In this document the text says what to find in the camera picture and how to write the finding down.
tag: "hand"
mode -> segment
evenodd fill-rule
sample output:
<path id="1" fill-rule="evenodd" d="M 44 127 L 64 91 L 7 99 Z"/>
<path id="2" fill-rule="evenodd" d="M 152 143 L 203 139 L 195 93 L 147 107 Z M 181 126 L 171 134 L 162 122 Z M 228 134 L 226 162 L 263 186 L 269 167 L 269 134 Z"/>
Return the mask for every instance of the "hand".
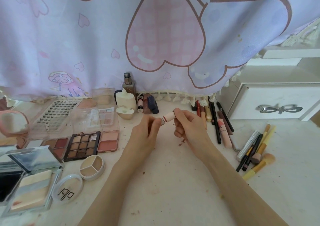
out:
<path id="1" fill-rule="evenodd" d="M 178 138 L 184 138 L 194 155 L 204 162 L 213 145 L 201 117 L 179 108 L 174 109 L 174 114 L 176 116 L 174 135 Z"/>
<path id="2" fill-rule="evenodd" d="M 129 169 L 136 170 L 151 154 L 160 126 L 160 118 L 144 115 L 141 122 L 132 129 L 130 139 L 120 158 Z"/>

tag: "makeup table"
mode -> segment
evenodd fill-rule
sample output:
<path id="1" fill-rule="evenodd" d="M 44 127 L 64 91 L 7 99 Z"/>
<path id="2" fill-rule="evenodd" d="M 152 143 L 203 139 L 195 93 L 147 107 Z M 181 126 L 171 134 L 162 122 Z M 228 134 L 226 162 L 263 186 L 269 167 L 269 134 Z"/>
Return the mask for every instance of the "makeup table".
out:
<path id="1" fill-rule="evenodd" d="M 159 101 L 161 117 L 175 107 L 191 110 L 190 105 Z M 33 113 L 28 108 L 30 118 Z M 66 205 L 52 203 L 50 210 L 25 213 L 0 219 L 0 225 L 77 225 L 106 182 L 111 168 L 120 158 L 132 128 L 141 120 L 135 113 L 132 120 L 119 118 L 118 150 L 98 153 L 106 170 L 94 181 L 84 181 L 81 194 Z M 320 129 L 311 121 L 298 119 L 232 120 L 234 136 L 242 147 L 257 129 L 276 125 L 266 152 L 276 157 L 274 164 L 263 168 L 248 184 L 290 226 L 318 225 L 320 222 Z M 160 128 L 155 150 L 131 180 L 122 207 L 119 225 L 236 225 L 219 189 L 206 167 L 182 139 L 174 136 L 173 121 Z M 236 168 L 236 152 L 216 143 L 214 126 L 207 123 L 208 134 L 215 146 Z M 61 136 L 71 136 L 68 125 Z M 79 174 L 82 160 L 66 162 L 62 177 Z"/>

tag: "white lotion bottle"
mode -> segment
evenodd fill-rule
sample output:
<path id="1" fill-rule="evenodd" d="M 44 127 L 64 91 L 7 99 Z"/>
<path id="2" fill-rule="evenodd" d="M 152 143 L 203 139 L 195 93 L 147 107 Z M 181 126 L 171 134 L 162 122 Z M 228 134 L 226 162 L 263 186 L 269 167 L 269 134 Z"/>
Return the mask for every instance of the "white lotion bottle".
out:
<path id="1" fill-rule="evenodd" d="M 137 110 L 137 103 L 136 99 L 134 98 L 134 94 L 128 93 L 124 88 L 121 92 L 116 94 L 115 98 L 118 107 L 126 107 L 133 109 L 134 111 Z"/>

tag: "bow-shaped handle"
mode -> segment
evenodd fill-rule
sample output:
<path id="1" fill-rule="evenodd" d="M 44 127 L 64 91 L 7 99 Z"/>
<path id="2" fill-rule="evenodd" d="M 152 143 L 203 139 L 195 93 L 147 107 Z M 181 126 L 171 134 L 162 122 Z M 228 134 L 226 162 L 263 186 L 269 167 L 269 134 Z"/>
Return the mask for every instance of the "bow-shaped handle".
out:
<path id="1" fill-rule="evenodd" d="M 258 106 L 260 108 L 261 113 L 274 113 L 274 112 L 279 112 L 279 114 L 282 114 L 283 112 L 287 113 L 298 113 L 300 112 L 303 108 L 302 107 L 290 107 L 290 108 L 275 108 L 275 107 L 262 107 L 261 105 Z"/>

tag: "compact mirror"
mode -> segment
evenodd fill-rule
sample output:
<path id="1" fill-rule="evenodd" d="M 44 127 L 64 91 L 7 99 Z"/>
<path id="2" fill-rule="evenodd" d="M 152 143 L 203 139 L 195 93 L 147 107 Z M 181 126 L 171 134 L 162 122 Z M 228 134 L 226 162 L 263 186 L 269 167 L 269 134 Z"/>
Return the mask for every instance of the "compact mirror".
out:
<path id="1" fill-rule="evenodd" d="M 17 111 L 0 111 L 0 132 L 6 137 L 27 134 L 29 121 L 25 114 Z"/>

